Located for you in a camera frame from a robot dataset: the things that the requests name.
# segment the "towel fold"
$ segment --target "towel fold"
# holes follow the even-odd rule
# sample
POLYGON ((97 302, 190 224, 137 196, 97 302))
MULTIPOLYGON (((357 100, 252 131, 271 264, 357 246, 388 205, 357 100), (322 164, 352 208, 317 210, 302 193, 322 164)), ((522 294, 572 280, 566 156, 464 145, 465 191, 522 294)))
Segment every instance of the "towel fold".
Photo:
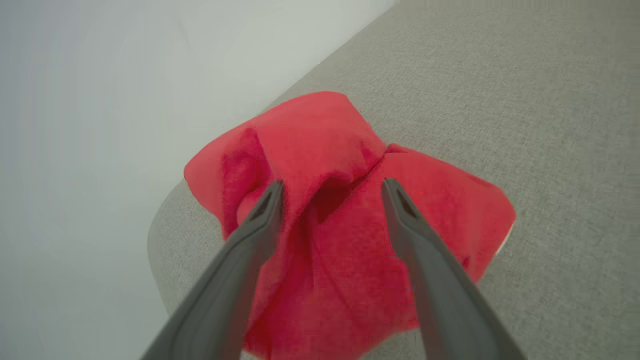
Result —
POLYGON ((474 281, 515 221, 499 188, 386 146, 335 92, 295 98, 225 133, 184 177, 225 239, 284 180, 282 231, 260 271, 244 340, 264 359, 357 359, 419 326, 407 269, 388 238, 384 178, 402 184, 474 281))

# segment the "gray sofa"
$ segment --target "gray sofa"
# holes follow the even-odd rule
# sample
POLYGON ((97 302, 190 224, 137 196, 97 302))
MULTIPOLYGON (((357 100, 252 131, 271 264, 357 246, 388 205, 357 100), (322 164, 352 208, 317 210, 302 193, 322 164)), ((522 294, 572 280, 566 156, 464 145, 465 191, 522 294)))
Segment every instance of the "gray sofa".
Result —
MULTIPOLYGON (((501 187, 518 218, 479 287, 529 359, 638 359, 639 3, 474 4, 400 1, 273 105, 345 93, 384 141, 501 187)), ((221 244, 179 183, 148 237, 169 313, 221 244)), ((419 333, 365 358, 424 358, 419 333)))

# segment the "towel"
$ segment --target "towel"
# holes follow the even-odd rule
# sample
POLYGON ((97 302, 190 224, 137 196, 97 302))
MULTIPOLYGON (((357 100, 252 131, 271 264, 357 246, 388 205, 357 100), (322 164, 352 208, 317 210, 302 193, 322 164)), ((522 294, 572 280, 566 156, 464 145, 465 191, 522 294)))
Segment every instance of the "towel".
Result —
POLYGON ((280 238, 260 270, 244 339, 244 349, 264 359, 357 359, 419 326, 408 271, 386 228, 386 177, 402 184, 473 281, 515 221, 499 188, 386 146, 335 92, 295 98, 230 130, 184 177, 225 239, 274 180, 284 181, 280 238))

